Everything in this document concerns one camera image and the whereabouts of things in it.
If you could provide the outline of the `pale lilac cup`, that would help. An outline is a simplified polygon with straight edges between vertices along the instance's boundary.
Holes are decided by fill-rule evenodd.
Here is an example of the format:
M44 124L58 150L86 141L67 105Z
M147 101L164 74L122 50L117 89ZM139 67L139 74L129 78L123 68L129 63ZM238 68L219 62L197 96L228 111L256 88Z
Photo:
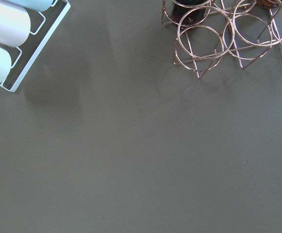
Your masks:
M0 0L0 43L18 47L28 38L31 21L28 12L21 6Z

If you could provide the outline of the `upper tea bottle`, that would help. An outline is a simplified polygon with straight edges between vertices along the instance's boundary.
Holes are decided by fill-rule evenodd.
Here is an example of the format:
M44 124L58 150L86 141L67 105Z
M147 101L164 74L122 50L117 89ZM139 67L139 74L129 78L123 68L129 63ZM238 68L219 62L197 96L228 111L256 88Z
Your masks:
M256 4L263 9L274 9L280 7L282 0L257 0Z

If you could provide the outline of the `tea bottle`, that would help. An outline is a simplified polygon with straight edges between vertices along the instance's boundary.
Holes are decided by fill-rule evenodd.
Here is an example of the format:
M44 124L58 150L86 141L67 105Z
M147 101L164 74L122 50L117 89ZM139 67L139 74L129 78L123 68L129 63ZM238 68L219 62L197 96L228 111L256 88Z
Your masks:
M182 27L197 25L207 17L204 6L211 5L210 0L173 0L171 22Z
M256 4L263 9L274 9L280 7L282 0L257 0Z

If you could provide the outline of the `lower right tea bottle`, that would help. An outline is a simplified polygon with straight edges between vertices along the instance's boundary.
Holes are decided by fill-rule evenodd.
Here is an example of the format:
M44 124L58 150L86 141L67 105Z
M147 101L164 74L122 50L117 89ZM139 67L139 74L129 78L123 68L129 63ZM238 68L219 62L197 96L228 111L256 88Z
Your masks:
M204 6L211 5L210 0L173 0L171 22L182 27L197 25L207 17Z

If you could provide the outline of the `light blue cup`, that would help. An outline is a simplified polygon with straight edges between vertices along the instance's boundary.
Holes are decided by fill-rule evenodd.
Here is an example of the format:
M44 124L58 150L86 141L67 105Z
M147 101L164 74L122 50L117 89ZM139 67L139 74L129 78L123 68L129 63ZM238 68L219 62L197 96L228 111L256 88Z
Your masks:
M54 0L6 0L6 1L37 12L46 11L55 2Z

